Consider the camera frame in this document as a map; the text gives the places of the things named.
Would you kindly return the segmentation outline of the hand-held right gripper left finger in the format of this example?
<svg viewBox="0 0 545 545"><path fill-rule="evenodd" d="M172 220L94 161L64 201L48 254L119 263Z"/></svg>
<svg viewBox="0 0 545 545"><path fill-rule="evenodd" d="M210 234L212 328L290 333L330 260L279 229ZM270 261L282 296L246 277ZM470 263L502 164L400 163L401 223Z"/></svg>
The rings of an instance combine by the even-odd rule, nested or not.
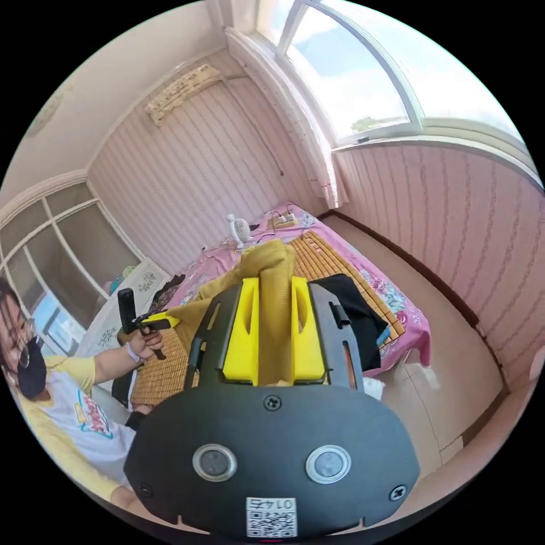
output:
<svg viewBox="0 0 545 545"><path fill-rule="evenodd" d="M259 301L259 279L243 279L223 366L226 380L258 379Z"/></svg>

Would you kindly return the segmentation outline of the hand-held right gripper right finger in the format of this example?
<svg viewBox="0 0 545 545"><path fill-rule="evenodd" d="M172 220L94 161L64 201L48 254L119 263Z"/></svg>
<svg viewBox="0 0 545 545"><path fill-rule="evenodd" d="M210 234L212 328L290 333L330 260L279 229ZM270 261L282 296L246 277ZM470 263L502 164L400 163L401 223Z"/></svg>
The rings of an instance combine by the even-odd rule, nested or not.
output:
<svg viewBox="0 0 545 545"><path fill-rule="evenodd" d="M308 282L291 279L291 377L323 378L325 365Z"/></svg>

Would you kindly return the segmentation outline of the person's left hand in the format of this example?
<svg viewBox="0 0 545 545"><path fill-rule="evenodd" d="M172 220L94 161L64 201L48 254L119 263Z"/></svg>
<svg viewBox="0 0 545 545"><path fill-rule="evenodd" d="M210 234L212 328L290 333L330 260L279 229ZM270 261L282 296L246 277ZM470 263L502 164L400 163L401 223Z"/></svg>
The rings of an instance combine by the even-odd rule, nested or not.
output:
<svg viewBox="0 0 545 545"><path fill-rule="evenodd" d="M147 333L136 331L125 345L129 356L136 363L149 359L161 351L162 346L163 338L160 331Z"/></svg>

